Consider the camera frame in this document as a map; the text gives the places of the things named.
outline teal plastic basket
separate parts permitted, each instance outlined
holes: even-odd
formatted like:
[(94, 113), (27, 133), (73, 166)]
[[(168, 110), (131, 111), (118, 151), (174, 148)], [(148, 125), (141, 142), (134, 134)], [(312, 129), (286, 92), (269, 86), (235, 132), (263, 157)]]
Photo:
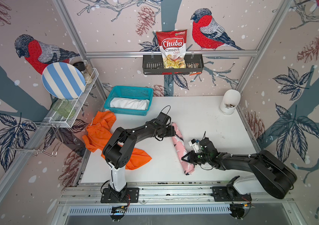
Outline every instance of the teal plastic basket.
[[(147, 99), (149, 100), (148, 108), (147, 110), (132, 110), (132, 109), (120, 109), (120, 108), (111, 108), (110, 103), (113, 98), (131, 98), (131, 99)], [(111, 93), (109, 93), (109, 96), (104, 103), (104, 108), (108, 109), (114, 113), (120, 113), (120, 114), (128, 114), (128, 115), (147, 115), (147, 112), (151, 106), (153, 98), (153, 89), (152, 88), (142, 88), (142, 87), (129, 87), (129, 86), (115, 86)]]

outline black lid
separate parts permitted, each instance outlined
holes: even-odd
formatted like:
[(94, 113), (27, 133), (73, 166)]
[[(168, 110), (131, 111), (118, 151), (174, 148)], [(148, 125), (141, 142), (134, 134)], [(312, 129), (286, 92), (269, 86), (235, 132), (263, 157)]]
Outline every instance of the black lid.
[(78, 61), (76, 63), (73, 63), (73, 66), (76, 67), (79, 71), (86, 70), (85, 63), (82, 61)]

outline black metal basket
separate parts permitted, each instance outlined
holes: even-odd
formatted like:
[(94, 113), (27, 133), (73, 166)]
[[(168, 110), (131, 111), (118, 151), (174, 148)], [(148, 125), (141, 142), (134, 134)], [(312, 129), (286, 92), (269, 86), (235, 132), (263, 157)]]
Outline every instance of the black metal basket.
[[(144, 55), (143, 56), (143, 73), (145, 75), (163, 75), (163, 74), (195, 74), (202, 73), (204, 65), (201, 54), (188, 54), (184, 56), (186, 68), (165, 69), (162, 55)], [(198, 68), (189, 68), (191, 65), (198, 63)]]

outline green glass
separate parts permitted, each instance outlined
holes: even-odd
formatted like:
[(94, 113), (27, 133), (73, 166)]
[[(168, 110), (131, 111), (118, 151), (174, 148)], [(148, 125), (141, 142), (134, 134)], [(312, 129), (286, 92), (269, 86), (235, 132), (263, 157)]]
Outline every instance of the green glass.
[(52, 109), (62, 115), (64, 118), (71, 118), (74, 116), (75, 110), (67, 99), (58, 99), (52, 106)]

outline snack package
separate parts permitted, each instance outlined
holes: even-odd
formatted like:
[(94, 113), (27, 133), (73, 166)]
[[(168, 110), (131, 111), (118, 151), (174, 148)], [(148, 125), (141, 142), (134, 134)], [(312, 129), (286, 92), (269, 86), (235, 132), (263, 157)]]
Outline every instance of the snack package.
[(186, 68), (184, 56), (186, 55), (187, 30), (156, 32), (156, 35), (164, 68)]

